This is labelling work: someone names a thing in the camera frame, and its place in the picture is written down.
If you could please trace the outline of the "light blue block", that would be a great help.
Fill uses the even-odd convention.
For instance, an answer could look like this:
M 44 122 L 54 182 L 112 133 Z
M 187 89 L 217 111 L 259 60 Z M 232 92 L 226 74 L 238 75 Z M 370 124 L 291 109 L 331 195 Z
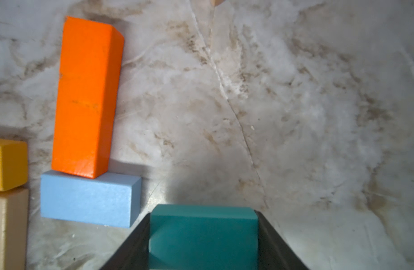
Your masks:
M 45 218 L 129 228 L 141 211 L 142 179 L 107 172 L 91 180 L 48 171 L 40 179 Z

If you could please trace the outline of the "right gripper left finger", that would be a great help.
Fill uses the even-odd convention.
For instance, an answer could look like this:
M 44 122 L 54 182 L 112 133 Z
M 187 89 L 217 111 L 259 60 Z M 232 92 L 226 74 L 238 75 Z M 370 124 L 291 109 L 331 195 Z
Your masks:
M 100 270 L 148 270 L 150 218 L 147 214 Z

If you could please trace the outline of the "amber block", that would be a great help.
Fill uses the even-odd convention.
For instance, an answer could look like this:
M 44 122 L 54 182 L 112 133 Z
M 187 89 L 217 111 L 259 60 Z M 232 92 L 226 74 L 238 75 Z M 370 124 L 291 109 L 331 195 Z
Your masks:
M 28 144 L 0 138 L 0 191 L 28 182 Z

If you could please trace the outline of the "natural wood long block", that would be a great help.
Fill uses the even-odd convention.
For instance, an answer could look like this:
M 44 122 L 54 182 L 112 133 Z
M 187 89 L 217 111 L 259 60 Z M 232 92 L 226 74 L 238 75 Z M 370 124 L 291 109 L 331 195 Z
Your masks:
M 25 268 L 29 190 L 0 192 L 0 270 Z

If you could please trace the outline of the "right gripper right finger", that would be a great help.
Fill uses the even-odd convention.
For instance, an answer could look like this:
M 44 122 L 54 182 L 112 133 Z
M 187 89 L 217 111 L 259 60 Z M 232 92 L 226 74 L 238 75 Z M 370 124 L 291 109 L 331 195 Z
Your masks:
M 258 217 L 258 269 L 259 270 L 308 270 L 279 235 L 262 212 Z

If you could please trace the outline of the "orange block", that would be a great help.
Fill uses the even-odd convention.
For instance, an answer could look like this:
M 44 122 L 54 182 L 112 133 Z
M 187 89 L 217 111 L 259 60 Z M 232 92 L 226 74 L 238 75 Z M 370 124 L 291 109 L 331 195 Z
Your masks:
M 109 167 L 124 37 L 68 16 L 63 29 L 51 168 L 95 179 Z

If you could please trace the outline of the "teal small block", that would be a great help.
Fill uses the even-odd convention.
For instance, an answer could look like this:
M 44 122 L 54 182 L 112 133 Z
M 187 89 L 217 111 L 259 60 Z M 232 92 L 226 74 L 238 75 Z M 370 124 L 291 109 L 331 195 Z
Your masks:
M 150 215 L 151 270 L 256 270 L 259 221 L 251 208 L 158 205 Z

